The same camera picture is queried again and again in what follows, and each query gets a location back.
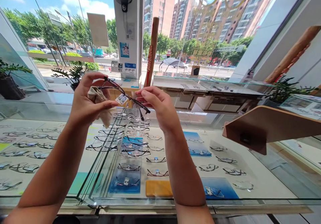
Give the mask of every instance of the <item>white wall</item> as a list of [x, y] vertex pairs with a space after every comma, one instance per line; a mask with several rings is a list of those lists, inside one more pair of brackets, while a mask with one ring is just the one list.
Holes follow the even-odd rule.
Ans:
[[321, 23], [321, 0], [304, 0], [276, 38], [256, 68], [254, 80], [263, 81], [302, 36], [304, 31]]
[[294, 77], [292, 82], [299, 82], [298, 86], [318, 87], [321, 84], [321, 32], [290, 68], [287, 77]]
[[[12, 63], [12, 62], [25, 63], [26, 66], [33, 71], [33, 75], [34, 75], [34, 78], [33, 78], [33, 76], [29, 76], [28, 80], [37, 86], [40, 85], [39, 87], [42, 87], [43, 89], [47, 89], [47, 84], [44, 81], [44, 79], [42, 78], [40, 71], [35, 66], [32, 58], [28, 57], [28, 55], [26, 53], [27, 49], [25, 48], [25, 46], [23, 45], [23, 43], [19, 39], [18, 35], [16, 34], [11, 23], [9, 22], [9, 20], [7, 19], [7, 17], [5, 16], [5, 14], [1, 8], [0, 8], [0, 26], [1, 26], [0, 27], [0, 34], [6, 40], [6, 41], [3, 40], [0, 43], [0, 47], [3, 48], [0, 50], [3, 51], [4, 49], [6, 49], [6, 51], [10, 51], [10, 49], [11, 49], [10, 46], [11, 46], [13, 48], [13, 51], [15, 51], [12, 54], [7, 55], [6, 57], [4, 57], [5, 53], [2, 53], [2, 55], [0, 57], [2, 57], [3, 60], [7, 63]], [[15, 79], [15, 81], [18, 81], [22, 85], [31, 85], [30, 83], [27, 83], [25, 81], [19, 81], [19, 78], [14, 77], [14, 79]]]
[[[232, 79], [242, 79], [243, 76], [246, 74], [246, 71], [253, 66], [253, 64], [258, 59], [260, 54], [263, 52], [266, 45], [271, 40], [281, 23], [284, 21], [285, 17], [292, 9], [296, 1], [297, 0], [275, 1], [274, 5], [270, 9], [265, 20], [263, 21], [261, 27], [257, 31], [253, 41], [249, 45], [240, 63], [236, 67], [233, 75], [231, 76]], [[268, 62], [268, 60], [261, 61], [260, 65], [256, 69], [259, 69], [260, 66], [265, 65], [265, 63], [267, 63], [267, 65], [270, 65], [270, 62]]]

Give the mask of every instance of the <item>eyeglasses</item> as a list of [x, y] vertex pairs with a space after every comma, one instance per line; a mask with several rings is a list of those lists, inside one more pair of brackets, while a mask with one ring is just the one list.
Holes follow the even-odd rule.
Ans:
[[48, 136], [48, 139], [51, 140], [58, 140], [59, 135], [52, 135], [52, 136]]
[[37, 129], [38, 132], [44, 132], [44, 133], [50, 133], [50, 132], [58, 132], [60, 133], [61, 131], [59, 129]]
[[213, 147], [210, 146], [210, 148], [211, 148], [212, 150], [215, 150], [215, 151], [224, 151], [224, 150], [227, 150], [227, 148], [222, 147], [222, 146], [213, 146]]
[[17, 140], [16, 138], [8, 138], [8, 137], [1, 137], [0, 138], [1, 143], [12, 143], [16, 140]]
[[35, 151], [33, 154], [27, 155], [30, 158], [35, 158], [35, 159], [46, 159], [50, 153], [43, 153], [42, 151]]
[[27, 134], [26, 132], [16, 132], [16, 131], [12, 131], [12, 132], [4, 132], [3, 133], [6, 136], [11, 136], [11, 137], [16, 137], [16, 136], [23, 136], [25, 134]]
[[147, 139], [151, 139], [151, 140], [162, 140], [162, 137], [159, 136], [147, 136]]
[[11, 165], [11, 161], [1, 162], [0, 163], [0, 170], [4, 170], [10, 165]]
[[201, 171], [214, 171], [218, 168], [217, 165], [214, 165], [214, 164], [209, 164], [209, 165], [201, 165], [199, 166], [199, 168], [201, 169]]
[[124, 134], [123, 130], [99, 130], [98, 133], [106, 135], [122, 135]]
[[188, 139], [188, 141], [204, 143], [201, 139]]
[[164, 151], [165, 150], [164, 148], [159, 148], [156, 146], [149, 146], [148, 149], [153, 150], [153, 151]]
[[138, 130], [128, 130], [126, 131], [126, 134], [130, 134], [132, 136], [149, 136], [147, 132], [142, 132]]
[[194, 154], [201, 156], [212, 156], [212, 154], [208, 150], [192, 150]]
[[108, 152], [108, 151], [116, 151], [116, 150], [118, 150], [118, 147], [117, 147], [117, 145], [107, 147], [100, 142], [94, 142], [93, 144], [87, 146], [86, 150]]
[[132, 125], [136, 125], [136, 126], [149, 126], [149, 123], [143, 122], [143, 121], [141, 121], [141, 122], [139, 122], [139, 121], [131, 121], [129, 123], [132, 124]]
[[133, 117], [131, 116], [116, 116], [116, 117], [113, 117], [113, 119], [116, 119], [116, 120], [128, 120], [128, 119], [132, 119]]
[[120, 178], [116, 177], [115, 186], [127, 186], [127, 187], [138, 186], [139, 181], [140, 179], [136, 180], [134, 178], [129, 178], [129, 177], [125, 177], [125, 179], [123, 179], [121, 177]]
[[220, 189], [216, 189], [216, 188], [212, 188], [212, 187], [204, 187], [204, 191], [205, 191], [205, 195], [224, 198], [224, 195]]
[[53, 149], [54, 146], [55, 146], [55, 144], [51, 144], [49, 142], [38, 145], [38, 147], [43, 148], [43, 149]]
[[124, 116], [132, 116], [133, 113], [114, 113], [115, 116], [120, 116], [120, 117], [124, 117]]
[[159, 160], [158, 157], [154, 157], [153, 160], [150, 160], [150, 159], [146, 158], [146, 162], [161, 163], [161, 162], [166, 162], [166, 158], [164, 157], [162, 160]]
[[134, 145], [139, 145], [142, 147], [148, 147], [148, 142], [143, 139], [130, 138], [128, 135], [124, 137], [125, 141], [129, 141]]
[[149, 150], [137, 150], [134, 148], [123, 149], [120, 154], [120, 156], [123, 156], [123, 157], [138, 157], [138, 156], [146, 156], [146, 155], [150, 155]]
[[26, 147], [36, 147], [39, 144], [37, 141], [21, 141], [19, 143], [14, 143], [14, 146], [17, 146], [19, 148], [26, 148]]
[[232, 175], [232, 176], [246, 176], [246, 172], [243, 172], [240, 169], [237, 168], [223, 168], [225, 170], [226, 174]]
[[118, 164], [118, 169], [123, 171], [139, 171], [140, 166], [138, 165], [127, 165], [127, 164]]
[[19, 127], [19, 128], [15, 128], [16, 130], [21, 130], [21, 131], [32, 131], [32, 128], [24, 128], [24, 127]]
[[24, 156], [25, 154], [29, 153], [29, 150], [8, 150], [8, 151], [3, 151], [0, 153], [1, 156]]
[[149, 127], [142, 127], [142, 126], [135, 126], [135, 125], [129, 125], [128, 129], [132, 129], [135, 131], [149, 131], [150, 130]]
[[124, 96], [126, 96], [129, 100], [131, 100], [134, 104], [137, 104], [139, 107], [141, 107], [142, 109], [144, 109], [146, 111], [146, 114], [150, 113], [150, 111], [148, 110], [148, 108], [146, 106], [144, 106], [141, 102], [137, 101], [136, 99], [133, 99], [132, 97], [130, 97], [129, 95], [127, 95], [125, 93], [125, 91], [114, 81], [112, 81], [111, 79], [104, 77], [105, 82], [103, 83], [102, 87], [100, 89], [104, 89], [104, 85], [108, 82], [110, 83], [114, 88], [118, 89]]
[[49, 135], [48, 134], [30, 134], [26, 137], [32, 138], [32, 139], [46, 139]]
[[240, 190], [253, 190], [254, 188], [254, 185], [249, 182], [249, 181], [235, 181], [235, 183], [233, 183], [233, 185], [236, 186], [237, 189], [240, 189]]
[[17, 185], [20, 185], [21, 183], [22, 183], [22, 181], [18, 181], [18, 180], [2, 179], [2, 180], [0, 180], [0, 191], [6, 191], [9, 189], [13, 189]]
[[225, 162], [225, 163], [237, 163], [236, 160], [234, 159], [229, 159], [229, 158], [219, 158], [216, 156], [216, 158], [218, 159], [218, 161], [220, 162]]
[[147, 173], [148, 176], [156, 176], [156, 177], [168, 176], [168, 171], [166, 171], [165, 174], [161, 174], [159, 170], [155, 170], [155, 174], [151, 173], [149, 169], [147, 169], [147, 171], [148, 171]]
[[28, 163], [25, 163], [25, 162], [12, 165], [9, 167], [9, 169], [20, 173], [33, 173], [36, 169], [39, 169], [39, 168], [40, 166], [37, 164], [28, 165]]

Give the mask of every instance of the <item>high-rise building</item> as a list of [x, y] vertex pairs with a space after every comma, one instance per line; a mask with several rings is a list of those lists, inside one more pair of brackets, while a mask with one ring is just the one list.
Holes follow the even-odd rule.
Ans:
[[170, 38], [181, 39], [188, 24], [188, 14], [194, 0], [178, 0], [174, 6]]
[[212, 6], [195, 6], [189, 13], [184, 36], [205, 42], [208, 38], [231, 42], [251, 36], [260, 25], [272, 0], [219, 0]]
[[151, 34], [154, 17], [159, 18], [158, 33], [170, 35], [175, 0], [145, 0], [144, 3], [144, 32]]

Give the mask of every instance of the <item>glass display case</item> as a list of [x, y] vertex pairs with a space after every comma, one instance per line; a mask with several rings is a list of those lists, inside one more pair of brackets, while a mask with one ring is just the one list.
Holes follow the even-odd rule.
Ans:
[[[54, 147], [71, 106], [8, 100], [1, 100], [0, 106], [0, 179], [9, 187], [0, 191], [0, 206], [10, 209]], [[175, 213], [170, 193], [150, 191], [151, 181], [169, 181], [164, 135], [155, 112], [141, 121], [138, 109], [112, 111], [109, 129], [100, 120], [90, 126], [62, 210]], [[268, 155], [262, 156], [224, 138], [222, 127], [235, 114], [178, 111], [178, 116], [211, 213], [308, 213], [306, 205], [321, 204], [316, 160], [312, 168], [309, 160], [281, 142], [269, 143]], [[17, 183], [10, 186], [8, 180]]]
[[294, 94], [283, 102], [280, 108], [308, 118], [321, 120], [320, 97]]

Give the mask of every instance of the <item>pink building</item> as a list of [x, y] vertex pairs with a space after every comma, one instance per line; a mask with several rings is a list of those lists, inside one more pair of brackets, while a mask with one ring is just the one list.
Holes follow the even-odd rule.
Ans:
[[159, 18], [158, 32], [170, 35], [175, 0], [145, 0], [144, 3], [144, 32], [151, 34], [154, 17]]

